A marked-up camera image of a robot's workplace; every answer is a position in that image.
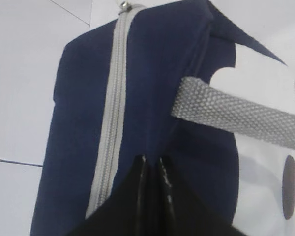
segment woven strap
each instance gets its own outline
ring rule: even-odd
[[[295,115],[225,94],[184,77],[172,116],[295,150]]]

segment metal zipper pull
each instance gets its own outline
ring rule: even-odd
[[[128,3],[127,1],[124,1],[121,5],[120,5],[120,9],[121,11],[118,13],[118,15],[122,14],[123,12],[129,12],[132,10],[132,5],[130,3]]]

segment white panel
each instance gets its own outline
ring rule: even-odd
[[[89,24],[92,0],[53,0],[61,7]]]
[[[61,53],[88,29],[48,0],[0,0],[0,158],[43,162]]]
[[[0,163],[0,236],[28,236],[40,167]]]
[[[295,81],[286,65],[236,44],[235,68],[214,73],[210,85],[228,94],[295,114]]]
[[[175,1],[180,0],[129,0],[128,2],[153,7]],[[97,28],[118,18],[119,5],[122,2],[122,0],[93,0],[90,29]]]
[[[235,135],[239,155],[239,190],[233,225],[249,236],[293,236],[295,212],[285,220],[282,177],[286,157],[295,152]]]

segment zipper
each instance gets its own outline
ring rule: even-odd
[[[141,5],[127,2],[120,7],[120,17],[114,30],[101,137],[86,218],[109,197],[118,169],[125,108],[127,36],[133,18],[144,9]]]

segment polka dot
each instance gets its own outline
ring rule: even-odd
[[[288,156],[285,161],[282,181],[282,204],[286,220],[293,216],[295,207],[295,160]]]

